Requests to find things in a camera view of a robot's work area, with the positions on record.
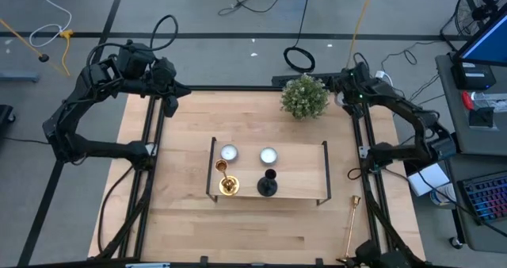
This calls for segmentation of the black power strip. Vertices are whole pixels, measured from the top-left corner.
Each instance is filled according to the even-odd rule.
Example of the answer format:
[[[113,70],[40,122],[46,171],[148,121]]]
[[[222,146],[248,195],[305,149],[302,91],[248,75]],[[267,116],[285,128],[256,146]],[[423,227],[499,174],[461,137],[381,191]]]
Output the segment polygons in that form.
[[[311,77],[319,79],[324,87],[329,88],[332,81],[339,76],[339,73],[310,74]],[[300,78],[301,75],[275,75],[271,79],[272,86],[285,87],[291,80]]]

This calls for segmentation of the black floor fan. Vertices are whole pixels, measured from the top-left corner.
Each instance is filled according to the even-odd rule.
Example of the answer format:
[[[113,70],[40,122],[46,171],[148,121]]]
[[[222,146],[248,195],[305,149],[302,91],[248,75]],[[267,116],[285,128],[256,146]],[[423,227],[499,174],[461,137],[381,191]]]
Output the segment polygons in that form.
[[[457,0],[452,15],[440,29],[439,37],[456,52],[451,36],[444,33],[450,24],[455,26],[457,38],[467,39],[476,34],[506,3],[507,0]]]

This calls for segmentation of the gold candlestick holder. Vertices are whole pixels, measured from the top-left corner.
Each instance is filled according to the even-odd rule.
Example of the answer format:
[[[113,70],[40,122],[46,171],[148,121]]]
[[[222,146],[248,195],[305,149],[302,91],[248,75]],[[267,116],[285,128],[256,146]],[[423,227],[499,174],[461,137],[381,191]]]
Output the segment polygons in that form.
[[[351,240],[352,240],[352,233],[353,233],[353,225],[354,225],[354,220],[355,220],[355,215],[356,215],[356,208],[359,205],[359,203],[360,203],[360,196],[352,195],[352,197],[351,197],[351,213],[350,213],[350,218],[349,218],[349,230],[348,230],[347,239],[346,239],[347,242],[346,242],[346,246],[345,246],[345,253],[341,258],[337,259],[338,262],[340,262],[341,264],[343,264],[346,267],[350,267],[350,266],[354,267],[353,262],[350,263],[350,261],[349,261],[349,259],[350,259],[349,248],[350,248],[350,244],[351,244]]]
[[[215,169],[223,177],[219,182],[219,190],[225,196],[233,196],[239,191],[239,181],[236,177],[227,173],[228,163],[224,159],[218,159],[215,162]]]

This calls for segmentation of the yellow pole black tip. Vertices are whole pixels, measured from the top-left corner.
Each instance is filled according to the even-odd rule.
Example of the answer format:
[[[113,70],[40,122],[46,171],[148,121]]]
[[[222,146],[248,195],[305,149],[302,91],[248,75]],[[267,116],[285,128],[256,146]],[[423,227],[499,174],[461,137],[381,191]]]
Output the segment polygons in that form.
[[[41,63],[46,63],[49,60],[49,56],[34,48],[23,36],[15,31],[10,25],[8,25],[3,19],[0,18],[0,24],[9,30],[16,38],[18,38],[25,46],[37,54],[38,60]]]

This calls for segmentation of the silver aluminium bracket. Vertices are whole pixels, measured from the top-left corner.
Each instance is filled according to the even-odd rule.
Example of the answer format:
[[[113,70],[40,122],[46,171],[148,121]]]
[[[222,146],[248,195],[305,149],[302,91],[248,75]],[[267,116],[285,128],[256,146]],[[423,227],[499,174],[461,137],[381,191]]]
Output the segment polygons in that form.
[[[128,263],[124,268],[171,268],[169,262],[138,262]]]

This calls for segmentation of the grey furniture foot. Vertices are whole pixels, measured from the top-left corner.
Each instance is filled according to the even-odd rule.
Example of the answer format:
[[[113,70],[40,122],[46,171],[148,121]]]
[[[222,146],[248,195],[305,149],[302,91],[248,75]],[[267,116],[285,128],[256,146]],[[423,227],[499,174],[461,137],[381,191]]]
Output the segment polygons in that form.
[[[39,82],[40,76],[31,71],[0,71],[0,81]]]

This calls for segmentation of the black wheeled base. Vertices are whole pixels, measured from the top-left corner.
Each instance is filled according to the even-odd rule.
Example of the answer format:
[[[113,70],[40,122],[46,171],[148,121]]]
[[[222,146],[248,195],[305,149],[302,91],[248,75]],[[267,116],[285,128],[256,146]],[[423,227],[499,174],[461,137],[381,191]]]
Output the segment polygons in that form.
[[[0,126],[13,123],[16,119],[16,115],[13,112],[13,106],[0,105]]]

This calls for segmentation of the green potted plant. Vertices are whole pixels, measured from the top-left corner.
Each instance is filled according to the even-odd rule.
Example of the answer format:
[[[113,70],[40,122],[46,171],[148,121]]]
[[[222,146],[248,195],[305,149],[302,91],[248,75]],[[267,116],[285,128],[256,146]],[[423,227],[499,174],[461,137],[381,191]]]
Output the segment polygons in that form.
[[[320,78],[301,74],[282,89],[280,109],[296,120],[318,119],[329,105],[330,92]]]

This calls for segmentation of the black box device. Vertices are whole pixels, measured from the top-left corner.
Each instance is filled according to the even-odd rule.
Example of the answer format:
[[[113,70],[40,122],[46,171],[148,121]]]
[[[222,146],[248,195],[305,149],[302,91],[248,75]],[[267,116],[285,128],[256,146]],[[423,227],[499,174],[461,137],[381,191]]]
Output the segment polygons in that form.
[[[477,63],[456,63],[452,76],[459,90],[487,90],[496,83],[489,65]]]

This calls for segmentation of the white box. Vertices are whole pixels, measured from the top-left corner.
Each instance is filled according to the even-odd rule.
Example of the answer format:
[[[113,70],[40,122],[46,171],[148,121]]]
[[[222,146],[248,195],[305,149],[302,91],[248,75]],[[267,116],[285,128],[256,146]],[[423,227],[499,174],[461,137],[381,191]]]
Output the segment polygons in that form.
[[[415,170],[408,175],[410,188],[417,197],[430,192],[432,188],[438,188],[450,182],[446,173],[438,163]]]

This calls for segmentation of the wooden riser shelf black legs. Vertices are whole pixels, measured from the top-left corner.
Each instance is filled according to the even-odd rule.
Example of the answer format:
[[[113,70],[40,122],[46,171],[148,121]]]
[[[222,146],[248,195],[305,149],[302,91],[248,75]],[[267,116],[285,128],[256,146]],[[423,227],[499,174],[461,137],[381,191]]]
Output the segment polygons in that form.
[[[227,173],[239,181],[239,191],[233,196],[225,196],[219,190],[223,175],[215,169],[215,162],[222,159],[223,145],[233,144],[238,149],[238,158],[227,162]],[[275,164],[261,163],[260,152],[264,147],[273,147],[278,153]],[[276,171],[277,192],[271,197],[261,196],[257,182],[265,176],[268,169]],[[314,200],[321,205],[331,199],[330,161],[327,142],[321,144],[290,144],[249,141],[218,141],[212,138],[208,161],[205,193],[214,202],[223,198],[257,199],[303,199]]]

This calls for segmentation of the rainbow backlit keyboard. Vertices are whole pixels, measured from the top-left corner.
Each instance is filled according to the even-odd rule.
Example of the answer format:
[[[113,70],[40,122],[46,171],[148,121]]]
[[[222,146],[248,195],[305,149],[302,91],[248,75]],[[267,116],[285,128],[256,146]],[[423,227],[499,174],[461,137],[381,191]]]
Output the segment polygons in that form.
[[[507,172],[458,181],[458,186],[478,225],[507,220]]]

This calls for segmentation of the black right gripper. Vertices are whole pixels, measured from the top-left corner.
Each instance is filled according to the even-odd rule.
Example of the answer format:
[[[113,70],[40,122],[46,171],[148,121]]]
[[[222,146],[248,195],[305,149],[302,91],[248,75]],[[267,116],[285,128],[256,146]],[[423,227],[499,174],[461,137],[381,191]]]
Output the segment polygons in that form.
[[[364,82],[369,80],[369,68],[365,63],[358,63],[352,68],[343,68],[339,77],[328,78],[326,86],[329,91],[338,95],[343,93],[346,97],[370,98],[371,93],[366,89]],[[343,110],[351,117],[362,117],[361,103],[349,103],[343,100]]]

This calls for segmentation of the black candlestick holder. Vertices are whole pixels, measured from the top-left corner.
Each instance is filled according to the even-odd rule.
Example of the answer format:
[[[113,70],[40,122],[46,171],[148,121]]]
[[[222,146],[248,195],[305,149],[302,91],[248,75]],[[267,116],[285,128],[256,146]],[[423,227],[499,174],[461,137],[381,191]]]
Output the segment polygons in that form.
[[[265,172],[265,176],[260,178],[257,182],[257,191],[261,196],[271,197],[278,189],[276,182],[276,171],[274,169],[268,169]]]

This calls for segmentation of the black aluminium table frame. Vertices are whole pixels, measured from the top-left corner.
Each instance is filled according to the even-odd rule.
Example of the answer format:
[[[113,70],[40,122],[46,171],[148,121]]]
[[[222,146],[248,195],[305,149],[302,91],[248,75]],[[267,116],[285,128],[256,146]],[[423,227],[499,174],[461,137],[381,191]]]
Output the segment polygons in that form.
[[[332,264],[345,252],[350,199],[360,181],[353,122],[330,105],[317,120],[298,122],[280,109],[280,95],[265,86],[194,86],[170,119],[154,118],[162,134],[147,218],[136,224],[119,256],[153,262]],[[219,141],[274,141],[321,144],[330,160],[330,200],[219,198],[205,193],[212,138]],[[356,211],[350,248],[376,235],[365,205]]]

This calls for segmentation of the blue screen monitor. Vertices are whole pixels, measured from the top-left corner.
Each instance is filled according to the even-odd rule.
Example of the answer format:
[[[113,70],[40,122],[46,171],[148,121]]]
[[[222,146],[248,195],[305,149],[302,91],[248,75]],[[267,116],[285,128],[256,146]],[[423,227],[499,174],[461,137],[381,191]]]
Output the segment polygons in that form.
[[[507,3],[454,55],[460,62],[507,67]]]

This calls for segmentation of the grey side desk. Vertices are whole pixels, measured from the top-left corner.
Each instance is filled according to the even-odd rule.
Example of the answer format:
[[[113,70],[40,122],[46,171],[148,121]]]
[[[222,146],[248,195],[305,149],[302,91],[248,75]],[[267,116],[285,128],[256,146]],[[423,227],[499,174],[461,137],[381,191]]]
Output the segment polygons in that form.
[[[467,205],[463,191],[459,187],[460,181],[469,178],[496,174],[501,170],[507,173],[507,113],[495,117],[496,130],[471,128],[461,91],[456,88],[452,76],[451,57],[438,55],[435,62],[454,126],[456,146],[459,149],[457,155],[446,160],[446,166],[451,175],[457,201],[467,209],[466,212],[461,209],[458,211],[463,241],[474,251],[507,254],[507,237],[475,222],[471,215],[473,210]]]

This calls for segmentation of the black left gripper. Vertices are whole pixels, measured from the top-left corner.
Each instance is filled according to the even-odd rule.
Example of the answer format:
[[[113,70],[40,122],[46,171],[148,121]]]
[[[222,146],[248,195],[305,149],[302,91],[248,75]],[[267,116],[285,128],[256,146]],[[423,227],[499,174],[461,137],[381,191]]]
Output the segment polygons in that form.
[[[191,89],[175,81],[176,69],[166,57],[157,59],[150,69],[154,92],[161,96],[173,95],[176,99],[191,94]]]

